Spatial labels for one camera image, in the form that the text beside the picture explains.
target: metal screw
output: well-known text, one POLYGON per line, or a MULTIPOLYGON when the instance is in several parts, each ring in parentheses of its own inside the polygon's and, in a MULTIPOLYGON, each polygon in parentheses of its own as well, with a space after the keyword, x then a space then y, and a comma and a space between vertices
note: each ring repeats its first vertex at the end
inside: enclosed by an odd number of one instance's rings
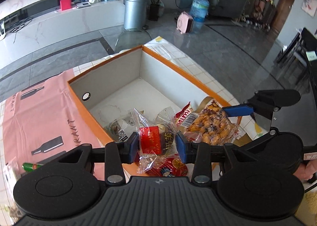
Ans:
POLYGON ((111 183, 118 183, 123 180, 123 177, 120 175, 111 175, 107 178, 107 180, 111 183))
POLYGON ((198 175, 194 178, 197 183, 207 183, 210 178, 206 175, 198 175))

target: ribbed gray surface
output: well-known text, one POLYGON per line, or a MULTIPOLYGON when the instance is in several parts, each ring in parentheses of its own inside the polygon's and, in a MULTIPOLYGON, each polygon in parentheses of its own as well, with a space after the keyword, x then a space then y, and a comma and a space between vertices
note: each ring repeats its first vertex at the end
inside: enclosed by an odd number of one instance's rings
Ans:
POLYGON ((121 187, 109 188, 91 210, 62 221, 24 217, 18 226, 292 226, 289 217, 278 222, 255 222, 227 211, 212 190, 191 185, 184 178, 132 177, 121 187))

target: black round disc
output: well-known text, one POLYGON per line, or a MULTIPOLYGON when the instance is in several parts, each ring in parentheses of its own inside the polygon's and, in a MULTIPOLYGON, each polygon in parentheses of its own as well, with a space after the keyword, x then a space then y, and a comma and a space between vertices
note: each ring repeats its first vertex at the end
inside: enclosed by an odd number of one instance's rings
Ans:
POLYGON ((52 163, 18 180, 18 207, 37 218, 60 219, 88 209, 100 196, 98 180, 75 164, 52 163))
POLYGON ((240 163, 226 172, 218 181, 217 192, 238 214, 265 220, 291 216, 304 196, 299 179, 259 162, 240 163))
POLYGON ((293 134, 280 134, 258 156, 282 170, 294 173, 302 162, 302 141, 293 134))

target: white label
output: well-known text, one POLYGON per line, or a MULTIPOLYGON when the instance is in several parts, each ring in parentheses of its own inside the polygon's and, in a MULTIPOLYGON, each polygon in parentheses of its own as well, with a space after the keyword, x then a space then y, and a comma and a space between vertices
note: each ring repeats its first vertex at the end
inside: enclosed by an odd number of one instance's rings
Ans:
POLYGON ((317 152, 304 154, 304 160, 315 160, 317 159, 317 152))
POLYGON ((317 60, 315 51, 307 51, 306 55, 309 61, 317 60))

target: human hand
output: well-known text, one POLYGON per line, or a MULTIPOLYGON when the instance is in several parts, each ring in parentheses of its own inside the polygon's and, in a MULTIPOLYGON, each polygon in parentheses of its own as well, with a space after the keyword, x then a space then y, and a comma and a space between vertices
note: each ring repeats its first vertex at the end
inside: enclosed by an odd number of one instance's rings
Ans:
POLYGON ((300 180, 309 180, 313 177, 313 174, 317 172, 317 160, 310 160, 307 165, 300 164, 294 176, 300 180))

